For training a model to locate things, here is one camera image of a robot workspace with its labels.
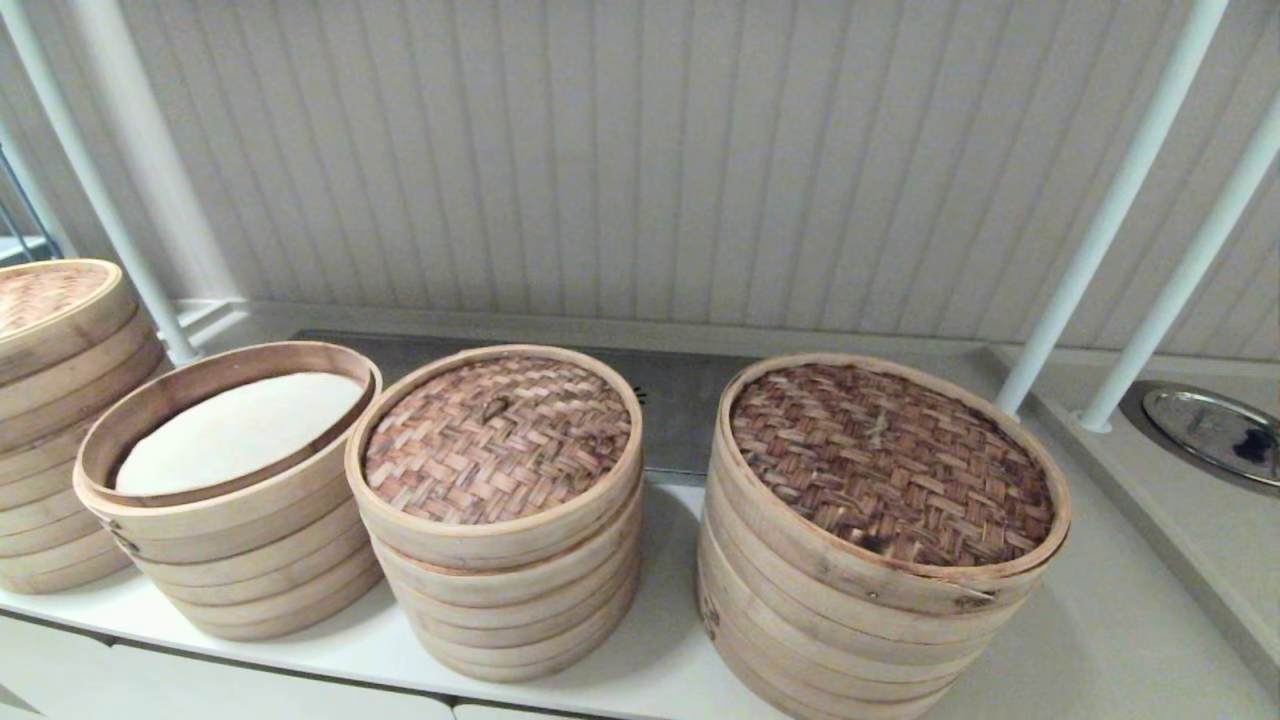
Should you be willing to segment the woven bamboo lid with loop handle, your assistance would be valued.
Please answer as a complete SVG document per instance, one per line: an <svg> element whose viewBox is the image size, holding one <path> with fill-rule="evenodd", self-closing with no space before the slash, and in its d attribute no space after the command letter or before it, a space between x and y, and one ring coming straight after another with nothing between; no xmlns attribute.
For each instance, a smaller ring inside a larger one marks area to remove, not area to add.
<svg viewBox="0 0 1280 720"><path fill-rule="evenodd" d="M385 389L346 469L371 537L448 571L540 562L603 532L641 484L632 386L585 354L500 345Z"/></svg>

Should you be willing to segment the square metal lid with knob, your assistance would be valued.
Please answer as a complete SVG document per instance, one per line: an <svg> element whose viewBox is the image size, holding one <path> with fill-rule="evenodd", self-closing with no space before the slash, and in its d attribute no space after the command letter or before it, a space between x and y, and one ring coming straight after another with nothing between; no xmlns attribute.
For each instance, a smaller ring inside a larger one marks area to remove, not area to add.
<svg viewBox="0 0 1280 720"><path fill-rule="evenodd" d="M503 340L461 340L408 334L303 329L294 340L342 345L371 359L392 386L408 373L465 350L503 345ZM568 346L618 372L643 406L648 469L703 474L709 466L716 411L724 387L753 357L655 350Z"/></svg>

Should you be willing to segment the large right bamboo steamer stack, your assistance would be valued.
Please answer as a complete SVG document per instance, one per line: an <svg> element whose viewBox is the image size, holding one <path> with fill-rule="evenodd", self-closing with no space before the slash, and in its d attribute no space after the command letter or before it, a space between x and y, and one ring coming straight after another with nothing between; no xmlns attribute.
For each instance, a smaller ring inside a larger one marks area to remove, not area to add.
<svg viewBox="0 0 1280 720"><path fill-rule="evenodd" d="M973 392L849 354L742 369L709 482L748 534L833 591L931 615L1029 596L1073 524L1044 446Z"/></svg>

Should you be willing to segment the large bamboo steamer stack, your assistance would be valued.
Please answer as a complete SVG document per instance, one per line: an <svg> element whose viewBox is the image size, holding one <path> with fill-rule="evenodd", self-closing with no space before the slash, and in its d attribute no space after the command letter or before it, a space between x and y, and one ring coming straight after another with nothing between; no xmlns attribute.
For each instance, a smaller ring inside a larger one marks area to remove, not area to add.
<svg viewBox="0 0 1280 720"><path fill-rule="evenodd" d="M973 392L849 354L742 369L709 482L748 534L833 591L931 615L1029 596L1073 524L1044 446Z"/></svg>
<svg viewBox="0 0 1280 720"><path fill-rule="evenodd" d="M1036 592L1064 538L984 568L869 559L742 477L708 478L701 619L753 692L800 720L916 720Z"/></svg>

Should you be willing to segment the small bamboo steamer stack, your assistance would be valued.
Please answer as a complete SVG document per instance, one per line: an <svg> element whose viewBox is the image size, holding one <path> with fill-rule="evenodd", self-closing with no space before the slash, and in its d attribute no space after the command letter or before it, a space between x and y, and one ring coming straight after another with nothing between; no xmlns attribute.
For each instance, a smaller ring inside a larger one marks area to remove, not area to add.
<svg viewBox="0 0 1280 720"><path fill-rule="evenodd" d="M438 662L480 680L516 683L567 669L621 624L639 585L641 537L640 521L631 521L620 551L584 579L518 605L465 609L458 623L439 618L429 597L410 589L404 573L392 568L390 548L379 541L372 548L413 637Z"/></svg>

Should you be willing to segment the white paper sheet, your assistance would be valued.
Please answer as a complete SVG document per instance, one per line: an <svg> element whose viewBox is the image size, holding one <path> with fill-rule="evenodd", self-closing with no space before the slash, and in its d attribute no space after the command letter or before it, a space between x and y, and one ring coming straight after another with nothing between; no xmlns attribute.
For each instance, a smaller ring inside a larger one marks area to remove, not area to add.
<svg viewBox="0 0 1280 720"><path fill-rule="evenodd" d="M348 377L303 372L221 392L142 438L115 478L124 495L214 486L306 450L362 396Z"/></svg>

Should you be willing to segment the second-left bamboo steamer stack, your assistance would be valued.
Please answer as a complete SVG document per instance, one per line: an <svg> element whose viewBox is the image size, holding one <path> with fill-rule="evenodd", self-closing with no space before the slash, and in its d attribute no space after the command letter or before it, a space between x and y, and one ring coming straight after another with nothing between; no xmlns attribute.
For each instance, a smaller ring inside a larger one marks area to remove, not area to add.
<svg viewBox="0 0 1280 720"><path fill-rule="evenodd" d="M169 495L124 495L115 478L159 427L221 392L303 372L344 375L362 396L306 450L247 475ZM131 561L200 630L232 641L289 634L381 579L347 484L344 451L381 373L339 345L289 341L220 354L127 395L90 429L73 486Z"/></svg>

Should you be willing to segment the round stainless steel pot lid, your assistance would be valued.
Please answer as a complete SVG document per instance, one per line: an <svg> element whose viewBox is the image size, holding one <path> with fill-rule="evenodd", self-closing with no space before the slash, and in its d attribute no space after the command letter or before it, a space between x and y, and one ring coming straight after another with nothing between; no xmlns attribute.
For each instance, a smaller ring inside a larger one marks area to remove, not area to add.
<svg viewBox="0 0 1280 720"><path fill-rule="evenodd" d="M1280 489L1280 419L1199 389L1151 389L1142 409L1188 454L1234 477Z"/></svg>

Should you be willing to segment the thin white metal pole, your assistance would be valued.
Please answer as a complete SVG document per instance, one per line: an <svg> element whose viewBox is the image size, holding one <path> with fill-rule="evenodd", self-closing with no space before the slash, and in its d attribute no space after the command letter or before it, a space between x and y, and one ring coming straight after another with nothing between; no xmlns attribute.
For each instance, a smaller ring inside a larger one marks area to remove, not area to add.
<svg viewBox="0 0 1280 720"><path fill-rule="evenodd" d="M1030 393L1051 352L1079 306L1089 283L1132 209L1155 159L1176 120L1229 0L1192 0L1178 41L1146 113L1029 340L1007 374L995 405L1012 418Z"/></svg>
<svg viewBox="0 0 1280 720"><path fill-rule="evenodd" d="M1271 99L1239 163L1166 284L1125 345L1119 360L1078 414L1076 420L1082 429L1093 433L1111 430L1112 413L1189 302L1279 154L1280 90Z"/></svg>
<svg viewBox="0 0 1280 720"><path fill-rule="evenodd" d="M161 332L168 352L178 366L202 357L180 327L179 316L165 295L159 278L136 245L114 204L105 181L91 158L76 124L70 106L58 83L49 60L40 47L33 26L20 0L0 0L0 18L15 45L20 63L35 87L52 129L77 176L108 238L122 260L140 299Z"/></svg>

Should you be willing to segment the white cabinet front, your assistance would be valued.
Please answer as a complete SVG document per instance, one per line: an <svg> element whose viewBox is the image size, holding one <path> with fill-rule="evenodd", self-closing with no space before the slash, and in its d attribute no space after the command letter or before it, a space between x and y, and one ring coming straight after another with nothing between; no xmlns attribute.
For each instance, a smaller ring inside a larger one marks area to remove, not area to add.
<svg viewBox="0 0 1280 720"><path fill-rule="evenodd" d="M0 685L47 720L586 720L320 682L0 615Z"/></svg>

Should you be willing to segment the thick white post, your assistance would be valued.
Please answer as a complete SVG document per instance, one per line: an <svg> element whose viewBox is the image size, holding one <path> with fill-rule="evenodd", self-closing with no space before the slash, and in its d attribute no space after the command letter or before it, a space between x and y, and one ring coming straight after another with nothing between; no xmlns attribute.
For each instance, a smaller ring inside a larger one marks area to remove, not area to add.
<svg viewBox="0 0 1280 720"><path fill-rule="evenodd" d="M58 0L70 113L134 255L182 316L241 301L123 0Z"/></svg>

